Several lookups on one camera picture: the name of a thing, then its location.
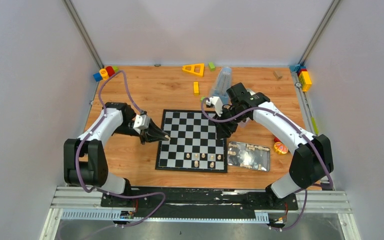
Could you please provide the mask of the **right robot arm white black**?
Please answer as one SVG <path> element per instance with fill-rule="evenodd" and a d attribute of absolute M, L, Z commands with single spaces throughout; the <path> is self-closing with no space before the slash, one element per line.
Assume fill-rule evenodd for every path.
<path fill-rule="evenodd" d="M 255 121 L 269 130 L 290 153 L 292 160 L 288 173 L 266 187 L 266 204 L 278 209 L 286 197 L 307 189 L 324 177 L 330 181 L 334 170 L 330 139 L 305 130 L 283 114 L 268 96 L 253 92 L 240 82 L 226 91 L 230 107 L 225 108 L 220 97 L 212 96 L 202 103 L 213 106 L 216 112 L 212 121 L 218 139 L 229 138 L 240 122 Z"/>

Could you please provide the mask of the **folding chess board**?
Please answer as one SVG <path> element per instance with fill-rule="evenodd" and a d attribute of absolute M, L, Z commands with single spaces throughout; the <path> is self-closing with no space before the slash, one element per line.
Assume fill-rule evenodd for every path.
<path fill-rule="evenodd" d="M 215 123 L 199 110 L 164 109 L 161 129 L 169 134 L 170 140 L 161 141 L 156 155 L 156 170 L 227 173 L 227 139 L 216 138 Z"/>

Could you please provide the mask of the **stacked coloured bricks right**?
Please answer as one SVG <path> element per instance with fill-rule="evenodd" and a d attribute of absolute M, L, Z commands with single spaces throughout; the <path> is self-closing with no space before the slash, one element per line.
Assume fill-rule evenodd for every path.
<path fill-rule="evenodd" d="M 308 92 L 312 87 L 312 80 L 307 68 L 300 64 L 290 65 L 289 70 L 291 73 L 296 73 L 301 89 L 303 92 Z"/>

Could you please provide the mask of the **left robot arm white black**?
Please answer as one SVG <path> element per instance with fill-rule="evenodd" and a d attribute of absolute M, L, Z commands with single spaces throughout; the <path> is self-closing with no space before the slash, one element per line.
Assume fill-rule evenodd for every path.
<path fill-rule="evenodd" d="M 145 111 L 136 114 L 127 103 L 107 102 L 87 131 L 64 142 L 63 177 L 67 184 L 113 193 L 115 202 L 126 207 L 133 201 L 130 181 L 109 172 L 104 152 L 114 134 L 138 137 L 141 144 L 170 140 Z"/>

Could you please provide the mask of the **coloured blocks left corner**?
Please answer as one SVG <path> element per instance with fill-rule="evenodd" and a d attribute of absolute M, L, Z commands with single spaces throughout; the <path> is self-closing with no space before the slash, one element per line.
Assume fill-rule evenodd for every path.
<path fill-rule="evenodd" d="M 117 66 L 108 65 L 105 68 L 100 69 L 99 72 L 94 73 L 92 76 L 96 82 L 100 82 L 102 80 L 107 80 L 118 71 L 119 68 Z"/>

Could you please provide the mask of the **aluminium frame rail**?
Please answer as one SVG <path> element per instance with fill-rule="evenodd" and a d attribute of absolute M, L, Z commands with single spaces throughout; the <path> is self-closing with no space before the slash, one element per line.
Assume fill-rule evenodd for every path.
<path fill-rule="evenodd" d="M 139 195 L 139 200 L 147 196 L 156 196 L 157 193 Z M 310 190 L 294 194 L 297 200 L 297 210 L 256 210 L 255 217 L 251 219 L 219 219 L 219 218 L 172 218 L 153 217 L 152 214 L 159 209 L 155 207 L 145 217 L 136 216 L 136 210 L 132 207 L 102 207 L 101 199 L 107 194 L 94 191 L 85 192 L 80 187 L 59 186 L 57 187 L 50 205 L 50 215 L 55 220 L 48 220 L 43 229 L 44 233 L 51 236 L 56 234 L 56 224 L 60 220 L 103 220 L 103 221 L 126 221 L 136 222 L 146 220 L 148 222 L 166 223 L 226 223 L 226 224 L 285 224 L 287 217 L 298 214 L 301 218 L 317 215 L 318 222 L 334 216 L 339 221 L 338 229 L 346 240 L 360 239 L 356 221 L 349 204 L 347 195 L 343 191 Z"/>

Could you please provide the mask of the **tin lid with light pieces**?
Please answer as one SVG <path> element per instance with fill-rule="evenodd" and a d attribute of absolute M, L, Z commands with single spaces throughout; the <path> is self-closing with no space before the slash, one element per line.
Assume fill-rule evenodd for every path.
<path fill-rule="evenodd" d="M 227 163 L 230 166 L 269 172 L 271 150 L 263 145 L 231 141 L 227 147 Z"/>

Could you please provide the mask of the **yellow triangle block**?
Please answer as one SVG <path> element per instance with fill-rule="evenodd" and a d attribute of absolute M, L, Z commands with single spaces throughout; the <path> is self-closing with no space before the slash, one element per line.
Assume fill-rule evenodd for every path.
<path fill-rule="evenodd" d="M 204 63 L 187 64 L 187 65 L 183 65 L 181 69 L 184 73 L 188 73 L 197 77 L 203 77 L 205 64 Z"/>

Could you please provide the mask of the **green cube back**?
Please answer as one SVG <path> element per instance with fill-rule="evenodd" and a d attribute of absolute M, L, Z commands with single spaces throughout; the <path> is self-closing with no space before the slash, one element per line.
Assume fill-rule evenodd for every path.
<path fill-rule="evenodd" d="M 208 62 L 208 68 L 210 69 L 211 72 L 216 70 L 216 66 L 213 62 Z"/>

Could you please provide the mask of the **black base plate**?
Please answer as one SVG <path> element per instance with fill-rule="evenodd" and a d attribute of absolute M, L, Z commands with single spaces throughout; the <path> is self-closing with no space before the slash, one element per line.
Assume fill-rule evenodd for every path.
<path fill-rule="evenodd" d="M 295 195 L 277 202 L 264 191 L 134 186 L 131 196 L 148 195 L 141 199 L 123 199 L 111 195 L 101 198 L 102 207 L 133 208 L 135 216 L 145 217 L 159 207 L 152 217 L 181 219 L 252 219 L 256 210 L 274 210 L 284 213 L 296 211 Z"/>

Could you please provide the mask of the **brown wooden block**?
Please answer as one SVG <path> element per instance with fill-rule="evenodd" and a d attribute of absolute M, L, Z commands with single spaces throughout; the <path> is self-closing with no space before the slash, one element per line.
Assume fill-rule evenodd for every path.
<path fill-rule="evenodd" d="M 275 71 L 273 71 L 273 75 L 274 75 L 274 77 L 275 77 L 276 80 L 280 80 L 280 79 L 283 78 L 283 74 L 282 74 L 281 71 L 277 71 L 277 70 L 275 70 Z"/>

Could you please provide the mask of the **toy car red blue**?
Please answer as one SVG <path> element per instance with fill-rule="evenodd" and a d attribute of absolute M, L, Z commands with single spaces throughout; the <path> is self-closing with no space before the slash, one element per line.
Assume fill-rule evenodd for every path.
<path fill-rule="evenodd" d="M 286 155 L 289 152 L 289 149 L 284 145 L 277 137 L 274 138 L 274 151 L 279 155 Z"/>

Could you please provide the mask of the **bubble-wrapped blue metronome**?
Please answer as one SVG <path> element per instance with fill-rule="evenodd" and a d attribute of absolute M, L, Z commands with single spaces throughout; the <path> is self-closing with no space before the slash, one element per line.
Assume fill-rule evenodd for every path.
<path fill-rule="evenodd" d="M 232 86 L 232 69 L 228 66 L 223 67 L 212 88 L 209 91 L 209 97 L 220 97 L 222 103 L 228 104 L 230 99 L 227 90 Z"/>

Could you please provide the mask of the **yellow curved block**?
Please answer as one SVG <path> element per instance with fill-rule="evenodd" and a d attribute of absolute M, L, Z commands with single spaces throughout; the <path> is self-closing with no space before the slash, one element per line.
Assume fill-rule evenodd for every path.
<path fill-rule="evenodd" d="M 200 95 L 200 88 L 199 88 L 199 82 L 198 81 L 194 81 L 193 82 L 193 94 L 195 96 L 199 96 Z"/>

